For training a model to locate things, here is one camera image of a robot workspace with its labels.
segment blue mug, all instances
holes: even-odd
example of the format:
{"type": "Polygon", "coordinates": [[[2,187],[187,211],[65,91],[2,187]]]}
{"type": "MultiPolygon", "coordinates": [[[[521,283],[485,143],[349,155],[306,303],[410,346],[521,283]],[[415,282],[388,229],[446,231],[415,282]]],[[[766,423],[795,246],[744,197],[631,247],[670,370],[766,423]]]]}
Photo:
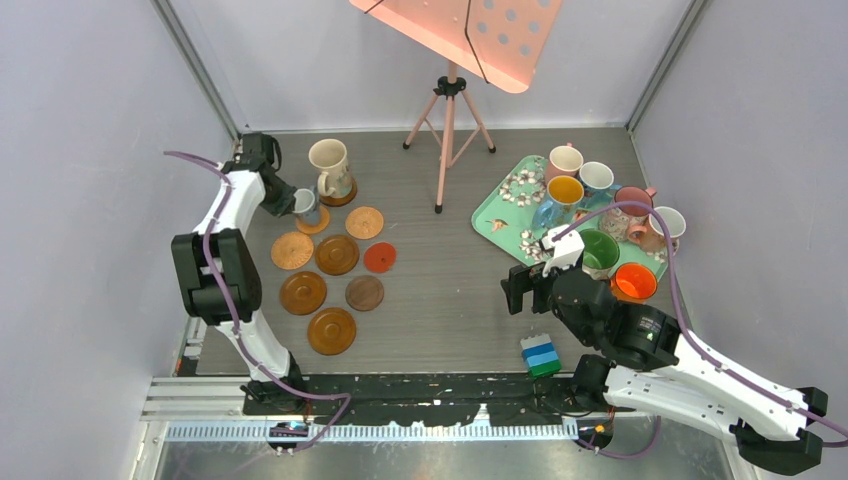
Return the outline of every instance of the blue mug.
{"type": "Polygon", "coordinates": [[[298,188],[294,192],[294,209],[292,213],[301,222],[309,226],[321,223],[321,206],[318,202],[318,187],[298,188]]]}
{"type": "Polygon", "coordinates": [[[591,210],[606,205],[612,200],[613,193],[621,188],[613,185],[615,176],[612,170],[600,162],[586,162],[577,172],[577,178],[583,185],[583,201],[580,208],[591,210]]]}
{"type": "Polygon", "coordinates": [[[583,185],[574,177],[560,175],[548,182],[545,199],[533,214],[532,227],[550,229],[571,223],[583,199],[583,185]]]}

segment pink music stand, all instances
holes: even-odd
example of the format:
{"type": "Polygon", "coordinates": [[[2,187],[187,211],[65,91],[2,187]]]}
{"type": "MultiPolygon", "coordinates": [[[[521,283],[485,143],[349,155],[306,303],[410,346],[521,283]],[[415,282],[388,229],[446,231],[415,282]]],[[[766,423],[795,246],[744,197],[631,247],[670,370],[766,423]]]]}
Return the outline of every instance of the pink music stand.
{"type": "Polygon", "coordinates": [[[465,79],[457,76],[457,67],[508,93],[527,90],[562,0],[350,0],[350,3],[448,60],[448,75],[439,78],[424,113],[403,143],[404,149],[409,148],[421,124],[426,122],[442,147],[436,195],[436,213],[441,213],[445,172],[456,163],[477,132],[483,133],[489,152],[495,152],[483,119],[465,90],[465,79]],[[477,128],[453,156],[457,93],[468,104],[477,128]],[[440,96],[447,101],[441,140],[427,119],[440,96]]]}

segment cable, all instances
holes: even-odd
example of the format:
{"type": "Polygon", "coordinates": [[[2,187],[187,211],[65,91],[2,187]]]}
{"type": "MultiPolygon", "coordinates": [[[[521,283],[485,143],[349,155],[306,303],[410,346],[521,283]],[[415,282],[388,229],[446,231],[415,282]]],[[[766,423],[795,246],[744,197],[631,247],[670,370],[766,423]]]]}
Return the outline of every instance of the cable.
{"type": "Polygon", "coordinates": [[[215,212],[212,214],[212,220],[209,221],[209,224],[206,226],[206,231],[203,233],[203,242],[202,242],[203,243],[203,256],[206,259],[206,264],[209,267],[210,273],[212,273],[212,276],[215,278],[215,282],[218,284],[218,288],[221,289],[221,294],[224,297],[224,302],[227,304],[227,308],[230,311],[230,315],[233,317],[233,335],[235,336],[236,344],[238,345],[239,351],[241,351],[244,358],[248,361],[248,363],[250,363],[252,366],[256,367],[266,377],[271,379],[271,381],[274,382],[274,384],[276,384],[278,387],[282,388],[283,390],[291,393],[292,395],[296,395],[296,396],[301,397],[301,398],[306,398],[308,400],[343,400],[338,411],[336,412],[335,415],[333,415],[333,417],[330,419],[330,421],[327,422],[327,425],[325,425],[324,428],[321,429],[321,431],[319,431],[314,437],[309,439],[306,443],[303,443],[303,444],[295,447],[292,450],[292,453],[306,450],[307,448],[315,445],[315,442],[317,442],[318,439],[323,437],[327,433],[327,431],[330,429],[330,427],[332,427],[339,420],[339,418],[341,418],[342,414],[345,412],[348,405],[350,404],[351,396],[350,396],[349,393],[339,393],[339,394],[332,394],[332,395],[316,395],[316,394],[313,394],[313,393],[301,392],[300,390],[297,390],[296,388],[291,387],[289,385],[286,385],[285,383],[280,381],[280,379],[277,378],[273,373],[271,373],[271,371],[268,370],[268,368],[265,367],[265,365],[262,365],[261,363],[259,363],[250,354],[250,352],[247,351],[247,347],[245,346],[244,341],[242,341],[241,335],[240,335],[240,333],[241,333],[241,319],[239,318],[238,310],[236,309],[236,305],[235,305],[235,301],[233,300],[233,297],[230,294],[230,289],[227,286],[226,281],[224,281],[224,276],[221,275],[220,270],[218,270],[217,265],[215,265],[215,260],[214,260],[214,257],[212,256],[212,249],[210,247],[210,239],[212,237],[212,230],[214,229],[215,222],[216,222],[215,219],[217,219],[221,215],[221,213],[224,211],[224,207],[226,206],[227,201],[230,199],[230,195],[232,193],[233,185],[230,182],[230,179],[227,178],[227,176],[223,172],[218,170],[216,164],[214,162],[212,162],[211,160],[206,160],[206,159],[198,157],[196,155],[187,154],[187,153],[183,153],[183,152],[167,151],[167,152],[164,152],[164,153],[165,153],[165,155],[168,155],[168,156],[180,158],[182,160],[187,160],[191,163],[194,163],[195,165],[201,166],[201,167],[209,170],[210,172],[217,175],[221,179],[221,182],[223,182],[227,187],[226,190],[224,190],[224,195],[221,198],[221,202],[218,204],[218,206],[215,208],[215,212]]]}
{"type": "Polygon", "coordinates": [[[692,338],[692,327],[689,325],[689,320],[683,315],[683,308],[682,308],[681,302],[680,302],[680,291],[677,288],[677,274],[675,273],[675,270],[674,270],[674,255],[671,254],[671,252],[674,252],[674,247],[672,246],[672,241],[671,241],[671,234],[669,233],[668,225],[666,225],[665,220],[663,220],[662,216],[660,216],[660,214],[656,210],[654,210],[654,208],[652,206],[645,204],[645,203],[642,203],[642,202],[633,201],[633,200],[611,203],[610,205],[607,205],[606,207],[595,210],[594,212],[589,213],[584,217],[581,217],[579,220],[577,220],[574,223],[572,223],[571,225],[569,225],[568,228],[566,228],[565,230],[563,230],[559,234],[555,235],[552,239],[552,242],[559,241],[562,237],[564,237],[565,235],[568,235],[571,231],[573,231],[575,228],[579,227],[580,225],[586,223],[588,220],[590,220],[594,217],[597,217],[598,215],[606,212],[607,210],[612,210],[613,208],[618,208],[618,207],[639,207],[639,208],[643,208],[643,209],[647,210],[648,212],[650,212],[650,214],[657,220],[657,223],[659,223],[660,228],[663,231],[663,236],[665,236],[666,250],[669,252],[669,254],[668,254],[668,271],[669,271],[669,275],[670,275],[670,278],[669,278],[670,282],[669,283],[671,283],[671,300],[672,300],[672,303],[674,304],[674,313],[677,315],[677,321],[680,324],[680,332],[683,334],[683,338],[685,338],[686,341],[689,343],[689,345],[691,345],[692,348],[696,352],[698,352],[698,354],[701,356],[701,358],[706,360],[708,363],[710,363],[717,370],[726,373],[727,375],[729,375],[731,378],[738,381],[742,385],[745,385],[746,387],[748,387],[751,390],[759,393],[760,395],[763,395],[764,397],[768,398],[769,400],[772,400],[773,402],[783,406],[787,410],[793,410],[795,412],[798,412],[801,415],[807,417],[808,419],[813,420],[815,422],[818,422],[818,423],[824,425],[825,427],[827,427],[827,428],[833,430],[834,432],[839,433],[840,435],[845,437],[845,440],[838,441],[838,442],[823,442],[823,444],[822,444],[823,446],[825,446],[827,448],[848,447],[848,429],[837,424],[836,422],[833,422],[833,421],[831,421],[827,418],[819,416],[819,415],[817,415],[817,414],[815,414],[815,413],[813,413],[813,412],[811,412],[807,409],[801,408],[798,405],[793,405],[792,402],[789,402],[788,400],[784,400],[783,398],[780,398],[779,396],[777,396],[774,393],[766,390],[765,388],[760,387],[759,385],[752,382],[751,380],[748,380],[747,378],[745,378],[744,376],[742,376],[738,372],[725,367],[720,361],[716,360],[712,355],[710,355],[709,352],[707,352],[704,348],[702,348],[700,345],[698,345],[695,342],[694,338],[692,338]]]}
{"type": "Polygon", "coordinates": [[[589,441],[583,440],[582,438],[577,439],[577,443],[579,443],[584,448],[588,448],[589,450],[595,450],[596,453],[603,455],[604,457],[614,458],[616,460],[636,460],[637,458],[644,457],[651,450],[657,446],[657,440],[660,438],[660,430],[662,429],[662,418],[657,417],[657,423],[654,425],[654,436],[651,437],[651,443],[648,444],[647,447],[636,453],[615,453],[608,452],[606,450],[595,450],[595,446],[592,445],[592,442],[595,441],[595,434],[592,434],[592,437],[589,438],[589,441]]]}

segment beige ceramic mug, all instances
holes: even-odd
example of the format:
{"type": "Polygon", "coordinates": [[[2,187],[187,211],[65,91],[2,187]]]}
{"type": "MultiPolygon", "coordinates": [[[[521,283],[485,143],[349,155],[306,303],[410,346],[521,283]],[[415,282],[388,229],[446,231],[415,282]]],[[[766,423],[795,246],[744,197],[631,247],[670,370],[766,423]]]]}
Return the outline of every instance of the beige ceramic mug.
{"type": "Polygon", "coordinates": [[[344,143],[334,138],[318,141],[309,149],[309,163],[320,172],[318,194],[322,200],[342,200],[355,194],[344,143]]]}
{"type": "MultiPolygon", "coordinates": [[[[672,240],[677,240],[686,231],[686,219],[677,210],[671,207],[657,207],[654,210],[660,214],[672,240]]],[[[653,215],[648,217],[645,225],[633,225],[627,229],[627,239],[639,245],[645,253],[656,253],[665,248],[665,236],[662,233],[659,222],[653,215]]]]}

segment orange coaster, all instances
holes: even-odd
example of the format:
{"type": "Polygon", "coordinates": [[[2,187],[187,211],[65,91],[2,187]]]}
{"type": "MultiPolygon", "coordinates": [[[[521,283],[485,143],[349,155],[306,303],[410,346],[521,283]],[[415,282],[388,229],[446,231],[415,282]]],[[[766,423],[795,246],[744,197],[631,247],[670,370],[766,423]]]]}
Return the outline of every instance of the orange coaster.
{"type": "Polygon", "coordinates": [[[327,308],[318,312],[306,331],[309,345],[321,355],[338,355],[356,338],[356,322],[347,310],[327,308]]]}
{"type": "Polygon", "coordinates": [[[391,243],[380,242],[365,251],[365,268],[374,273],[385,273],[397,260],[397,251],[391,243]]]}
{"type": "Polygon", "coordinates": [[[307,225],[303,223],[299,218],[295,219],[295,224],[297,225],[297,229],[307,235],[314,235],[316,233],[322,232],[327,225],[330,224],[330,211],[327,210],[327,207],[324,205],[320,206],[321,210],[321,221],[318,222],[318,225],[307,225]]]}
{"type": "Polygon", "coordinates": [[[271,260],[283,270],[294,270],[306,265],[312,258],[315,244],[309,235],[289,232],[274,241],[271,246],[271,260]]]}
{"type": "Polygon", "coordinates": [[[293,315],[308,315],[321,308],[327,298],[327,284],[315,272],[297,272],[280,287],[280,303],[293,315]]]}
{"type": "Polygon", "coordinates": [[[359,207],[347,216],[345,228],[353,238],[374,238],[383,230],[383,214],[376,208],[359,207]]]}

